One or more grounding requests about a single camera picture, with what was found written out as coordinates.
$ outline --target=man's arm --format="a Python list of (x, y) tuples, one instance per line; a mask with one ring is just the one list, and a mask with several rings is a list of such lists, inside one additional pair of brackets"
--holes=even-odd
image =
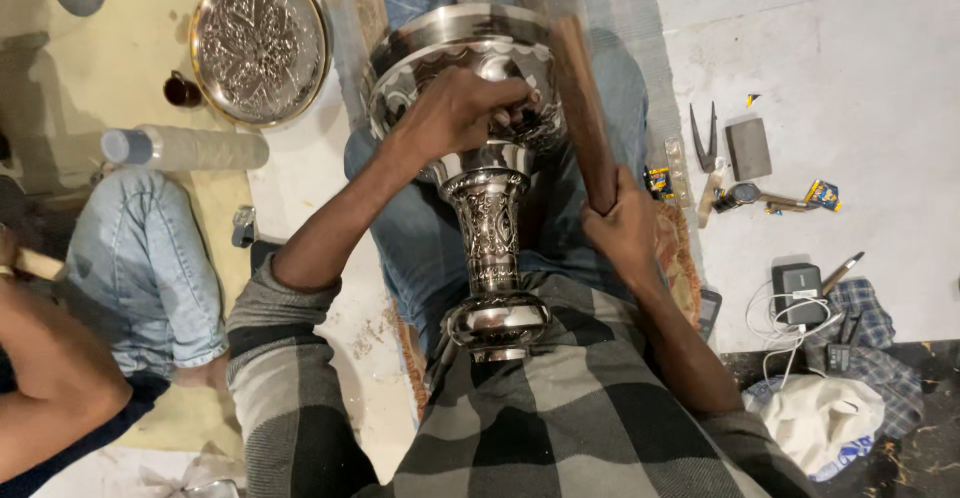
[(363, 170), (276, 254), (276, 279), (300, 290), (336, 281), (380, 209), (427, 162), (482, 146), (494, 111), (531, 95), (518, 78), (495, 83), (463, 68), (441, 72)]
[(655, 262), (653, 198), (626, 166), (617, 170), (617, 203), (605, 217), (584, 208), (583, 231), (607, 256), (643, 310), (647, 334), (666, 386), (698, 414), (743, 409), (737, 385), (670, 297)]
[[(17, 245), (0, 227), (0, 265)], [(0, 345), (17, 391), (0, 395), (0, 481), (55, 455), (114, 417), (133, 390), (110, 351), (79, 321), (0, 275)]]
[(485, 143), (491, 114), (529, 94), (522, 80), (442, 72), (353, 181), (246, 285), (226, 322), (226, 378), (251, 498), (347, 496), (378, 482), (354, 440), (333, 349), (313, 328), (327, 318), (347, 259), (390, 198), (429, 160)]
[(744, 411), (734, 379), (670, 297), (655, 262), (653, 198), (626, 166), (618, 167), (616, 198), (607, 216), (584, 207), (583, 231), (636, 298), (639, 325), (665, 385), (697, 416), (717, 447), (772, 496), (815, 496), (810, 480), (774, 442), (761, 418)]

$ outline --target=white cable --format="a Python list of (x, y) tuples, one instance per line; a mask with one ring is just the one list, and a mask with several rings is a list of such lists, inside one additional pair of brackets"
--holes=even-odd
[[(771, 356), (774, 356), (776, 354), (785, 354), (787, 352), (790, 352), (790, 360), (787, 361), (786, 363), (786, 371), (783, 373), (783, 382), (780, 384), (780, 387), (783, 388), (786, 385), (787, 378), (790, 375), (790, 366), (793, 365), (793, 358), (796, 357), (797, 350), (800, 347), (800, 345), (804, 343), (804, 339), (810, 336), (811, 334), (821, 332), (825, 327), (837, 321), (840, 317), (843, 316), (843, 312), (840, 312), (834, 316), (833, 313), (831, 312), (830, 307), (827, 306), (826, 300), (815, 299), (810, 296), (794, 296), (792, 293), (778, 293), (774, 295), (768, 295), (762, 299), (757, 299), (757, 296), (760, 294), (763, 287), (770, 282), (771, 281), (764, 283), (756, 292), (753, 293), (753, 296), (750, 297), (750, 303), (747, 304), (747, 309), (744, 312), (743, 317), (747, 322), (747, 327), (750, 328), (750, 332), (752, 332), (757, 337), (763, 340), (766, 340), (768, 342), (793, 342), (794, 343), (793, 347), (791, 348), (787, 348), (785, 350), (776, 350), (774, 352), (770, 352), (769, 354), (763, 357), (763, 380), (766, 382), (767, 386), (769, 387), (770, 378), (767, 376), (767, 359), (769, 359)], [(767, 316), (770, 320), (770, 328), (772, 329), (772, 331), (771, 332), (758, 331), (756, 328), (754, 328), (754, 324), (752, 324), (750, 321), (750, 310), (752, 310), (758, 303), (761, 303), (763, 301), (773, 301), (777, 297), (793, 297), (795, 302), (797, 300), (801, 300), (801, 303), (795, 303), (794, 305), (790, 305), (787, 308), (781, 310), (780, 312), (777, 312), (776, 314), (774, 314), (773, 311), (768, 311)], [(802, 307), (803, 305), (814, 304), (814, 303), (817, 305), (820, 305), (821, 307), (823, 307), (824, 310), (826, 310), (826, 320), (823, 320), (822, 324), (820, 324), (814, 329), (811, 329), (810, 331), (807, 331), (807, 326), (804, 324), (799, 324), (796, 326), (787, 325), (783, 329), (778, 329), (777, 325), (779, 322), (777, 320), (782, 315), (786, 314), (788, 310), (791, 310), (797, 307)]]

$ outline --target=plastic bottle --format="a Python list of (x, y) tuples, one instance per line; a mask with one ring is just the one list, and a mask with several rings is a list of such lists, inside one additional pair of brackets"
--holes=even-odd
[(249, 170), (267, 163), (261, 136), (158, 125), (106, 129), (100, 148), (107, 160), (165, 170)]

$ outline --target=silver vase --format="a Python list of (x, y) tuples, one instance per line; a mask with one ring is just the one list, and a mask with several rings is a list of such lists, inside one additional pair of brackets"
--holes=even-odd
[(476, 361), (528, 357), (550, 312), (520, 290), (519, 199), (566, 132), (546, 21), (515, 7), (470, 4), (438, 9), (395, 31), (370, 57), (373, 134), (387, 136), (450, 65), (493, 81), (522, 78), (540, 93), (522, 122), (491, 126), (485, 147), (447, 155), (420, 175), (456, 209), (463, 235), (470, 296), (447, 319), (450, 337)]

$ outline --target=right hand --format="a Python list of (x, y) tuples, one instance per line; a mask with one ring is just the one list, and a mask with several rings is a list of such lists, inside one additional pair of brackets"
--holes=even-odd
[(613, 209), (601, 216), (584, 201), (581, 215), (583, 232), (630, 290), (638, 283), (658, 282), (656, 204), (650, 192), (637, 185), (626, 165), (616, 168)]
[(17, 263), (19, 248), (17, 234), (7, 226), (0, 224), (0, 265), (13, 267)]
[(482, 147), (494, 114), (534, 98), (534, 89), (520, 78), (491, 82), (450, 66), (426, 87), (385, 142), (402, 145), (401, 152), (420, 169), (430, 160)]

